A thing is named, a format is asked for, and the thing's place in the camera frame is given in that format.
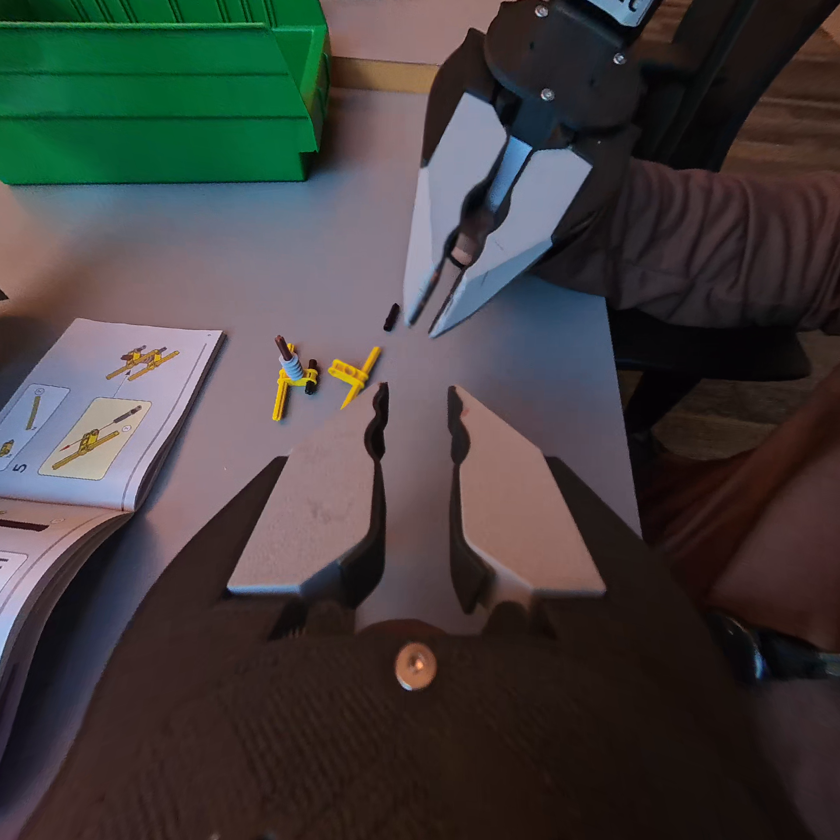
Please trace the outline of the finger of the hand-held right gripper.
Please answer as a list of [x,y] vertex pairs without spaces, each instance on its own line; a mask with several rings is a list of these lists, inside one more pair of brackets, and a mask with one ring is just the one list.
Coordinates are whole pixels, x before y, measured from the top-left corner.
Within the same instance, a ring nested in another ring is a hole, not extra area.
[[534,150],[509,138],[477,209],[464,216],[440,268],[452,286],[428,334],[477,313],[551,244],[592,164],[571,148]]
[[496,163],[507,134],[494,107],[464,93],[428,162],[421,166],[406,255],[402,314],[413,326],[435,286],[469,192]]

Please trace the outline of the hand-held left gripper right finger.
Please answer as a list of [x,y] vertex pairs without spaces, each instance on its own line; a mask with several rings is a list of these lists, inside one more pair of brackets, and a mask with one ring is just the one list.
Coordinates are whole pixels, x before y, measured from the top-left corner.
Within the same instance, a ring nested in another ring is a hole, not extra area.
[[448,388],[449,569],[465,614],[603,597],[606,584],[543,452],[467,390]]

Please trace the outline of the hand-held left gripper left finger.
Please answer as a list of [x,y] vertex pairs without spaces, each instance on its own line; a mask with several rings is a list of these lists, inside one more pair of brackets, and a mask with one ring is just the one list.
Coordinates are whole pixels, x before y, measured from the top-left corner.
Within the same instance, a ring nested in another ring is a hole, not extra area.
[[385,567],[385,382],[294,447],[240,555],[233,595],[358,607]]

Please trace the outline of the yellow lego connector with axle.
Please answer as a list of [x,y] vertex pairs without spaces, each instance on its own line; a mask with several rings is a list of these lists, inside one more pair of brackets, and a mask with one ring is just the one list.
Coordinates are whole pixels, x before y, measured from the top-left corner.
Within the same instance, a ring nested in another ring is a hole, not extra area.
[[352,366],[351,364],[343,362],[339,359],[332,361],[330,367],[328,368],[328,374],[350,388],[343,399],[343,403],[341,405],[342,410],[351,404],[352,401],[365,389],[375,364],[379,360],[381,354],[382,348],[380,346],[374,346],[361,367]]

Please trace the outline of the person's right forearm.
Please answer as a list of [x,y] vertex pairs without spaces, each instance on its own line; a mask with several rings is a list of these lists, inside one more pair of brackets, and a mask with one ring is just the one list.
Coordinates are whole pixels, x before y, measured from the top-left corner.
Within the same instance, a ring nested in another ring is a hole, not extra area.
[[679,326],[838,335],[839,176],[631,160],[612,201],[532,273]]

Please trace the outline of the yellow lego assembly with grey worm gear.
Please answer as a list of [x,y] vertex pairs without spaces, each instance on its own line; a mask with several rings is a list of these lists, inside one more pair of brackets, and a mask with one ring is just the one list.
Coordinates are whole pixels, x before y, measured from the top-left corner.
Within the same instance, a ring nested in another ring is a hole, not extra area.
[[272,420],[281,422],[286,415],[287,399],[292,387],[300,387],[306,395],[314,395],[319,387],[319,366],[316,360],[303,364],[295,345],[278,335],[275,343],[279,351],[280,371],[278,373],[276,398]]

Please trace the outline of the black chair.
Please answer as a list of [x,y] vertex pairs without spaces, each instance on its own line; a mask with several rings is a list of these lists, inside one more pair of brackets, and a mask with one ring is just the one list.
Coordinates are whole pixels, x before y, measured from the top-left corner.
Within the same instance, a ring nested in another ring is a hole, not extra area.
[[[664,2],[637,45],[647,92],[638,158],[675,169],[838,172],[838,2]],[[708,330],[608,310],[616,368],[639,375],[624,421],[634,468],[702,380],[791,382],[790,329]]]

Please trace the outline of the open instruction booklet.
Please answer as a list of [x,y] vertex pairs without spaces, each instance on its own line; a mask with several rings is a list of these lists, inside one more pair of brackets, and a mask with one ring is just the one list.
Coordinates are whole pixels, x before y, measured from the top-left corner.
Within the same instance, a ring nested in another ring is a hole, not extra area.
[[2,409],[2,753],[50,614],[143,505],[224,339],[78,318]]

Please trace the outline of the green plastic storage bin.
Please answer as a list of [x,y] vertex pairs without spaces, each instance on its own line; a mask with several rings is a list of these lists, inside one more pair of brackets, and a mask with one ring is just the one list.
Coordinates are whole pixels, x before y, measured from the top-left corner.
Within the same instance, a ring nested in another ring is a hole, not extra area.
[[330,62],[319,1],[2,1],[2,181],[305,181]]

